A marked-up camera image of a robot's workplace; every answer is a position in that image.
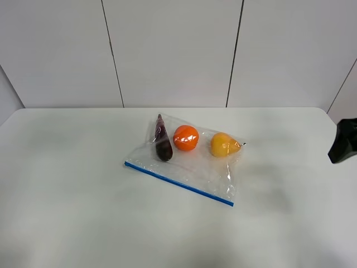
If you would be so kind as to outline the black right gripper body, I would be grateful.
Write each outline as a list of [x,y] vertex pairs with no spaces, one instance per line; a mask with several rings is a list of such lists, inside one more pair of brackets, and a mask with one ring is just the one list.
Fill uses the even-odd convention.
[[342,119],[336,125],[335,140],[328,153],[333,164],[338,164],[356,155],[356,125],[357,118]]

